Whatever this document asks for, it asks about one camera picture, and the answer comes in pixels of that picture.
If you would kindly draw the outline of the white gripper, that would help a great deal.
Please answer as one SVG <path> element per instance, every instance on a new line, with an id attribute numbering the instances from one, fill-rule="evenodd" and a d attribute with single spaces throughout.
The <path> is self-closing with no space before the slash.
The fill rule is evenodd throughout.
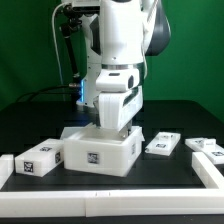
<path id="1" fill-rule="evenodd" d="M 143 105 L 140 73 L 137 68 L 102 69 L 96 80 L 99 91 L 100 126 L 120 131 Z"/>

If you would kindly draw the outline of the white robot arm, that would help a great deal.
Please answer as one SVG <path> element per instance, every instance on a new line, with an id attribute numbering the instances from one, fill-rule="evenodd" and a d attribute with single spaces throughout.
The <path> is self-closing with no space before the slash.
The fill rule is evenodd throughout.
<path id="1" fill-rule="evenodd" d="M 98 110 L 103 129 L 122 130 L 142 108 L 148 56 L 160 54 L 171 36 L 161 0 L 61 0 L 70 35 L 84 33 L 87 74 L 72 66 L 82 103 Z"/>

